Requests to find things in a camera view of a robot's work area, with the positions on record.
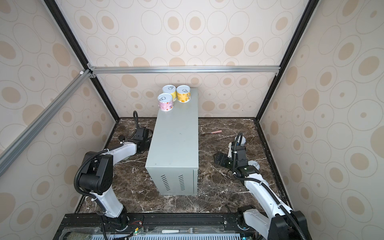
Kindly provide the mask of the pink can front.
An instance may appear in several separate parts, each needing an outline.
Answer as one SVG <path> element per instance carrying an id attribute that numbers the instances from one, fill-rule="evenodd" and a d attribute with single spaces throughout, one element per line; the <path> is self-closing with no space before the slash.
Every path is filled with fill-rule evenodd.
<path id="1" fill-rule="evenodd" d="M 158 96 L 159 108 L 163 112 L 169 112 L 174 108 L 173 96 L 169 93 L 162 93 Z"/>

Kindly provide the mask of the yellow can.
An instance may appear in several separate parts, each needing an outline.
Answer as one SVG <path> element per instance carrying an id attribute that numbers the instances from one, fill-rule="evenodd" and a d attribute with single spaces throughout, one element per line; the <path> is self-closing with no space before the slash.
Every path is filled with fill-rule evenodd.
<path id="1" fill-rule="evenodd" d="M 176 89 L 178 101 L 187 103 L 191 100 L 191 88 L 187 85 L 180 85 Z"/>
<path id="2" fill-rule="evenodd" d="M 173 101 L 175 102 L 177 100 L 177 91 L 176 87 L 174 85 L 166 85 L 162 88 L 163 93 L 171 94 Z"/>

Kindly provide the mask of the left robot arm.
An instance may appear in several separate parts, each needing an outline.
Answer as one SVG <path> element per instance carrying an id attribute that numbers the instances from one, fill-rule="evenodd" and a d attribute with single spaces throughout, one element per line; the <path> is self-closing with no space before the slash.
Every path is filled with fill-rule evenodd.
<path id="1" fill-rule="evenodd" d="M 119 232 L 128 227 L 129 217 L 113 191 L 114 165 L 148 151 L 153 135 L 152 130 L 140 127 L 137 111 L 133 117 L 134 133 L 129 138 L 120 135 L 120 144 L 114 148 L 87 152 L 74 177 L 75 190 L 95 201 L 102 210 L 102 220 Z"/>

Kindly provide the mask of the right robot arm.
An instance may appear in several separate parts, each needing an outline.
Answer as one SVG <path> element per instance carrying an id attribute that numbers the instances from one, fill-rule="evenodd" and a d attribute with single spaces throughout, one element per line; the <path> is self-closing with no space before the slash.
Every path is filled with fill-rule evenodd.
<path id="1" fill-rule="evenodd" d="M 266 240 L 310 240 L 312 237 L 304 214 L 294 211 L 274 193 L 262 177 L 259 164 L 247 160 L 245 143 L 243 133 L 239 133 L 229 144 L 229 154 L 214 154 L 214 163 L 228 169 L 265 212 L 260 213 L 252 205 L 238 208 L 238 228 L 243 231 L 253 229 Z"/>

